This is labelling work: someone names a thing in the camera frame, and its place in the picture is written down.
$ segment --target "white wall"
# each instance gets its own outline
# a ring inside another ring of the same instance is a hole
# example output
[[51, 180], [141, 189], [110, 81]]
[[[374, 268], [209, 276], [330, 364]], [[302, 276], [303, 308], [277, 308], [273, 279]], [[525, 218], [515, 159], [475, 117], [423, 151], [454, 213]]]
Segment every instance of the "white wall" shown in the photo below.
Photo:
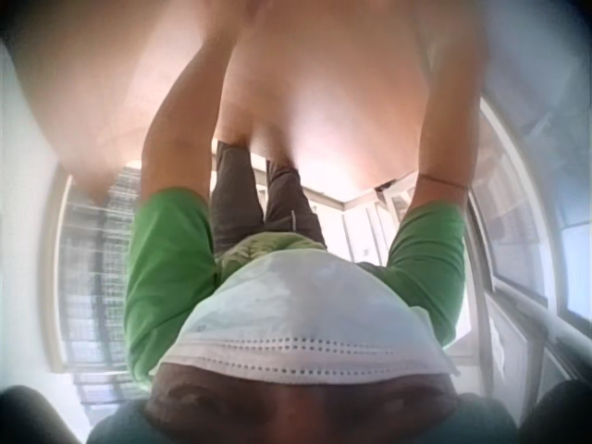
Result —
[[39, 390], [80, 440], [89, 422], [68, 375], [50, 371], [43, 346], [39, 263], [45, 205], [57, 158], [42, 135], [0, 45], [2, 149], [2, 353], [0, 387]]

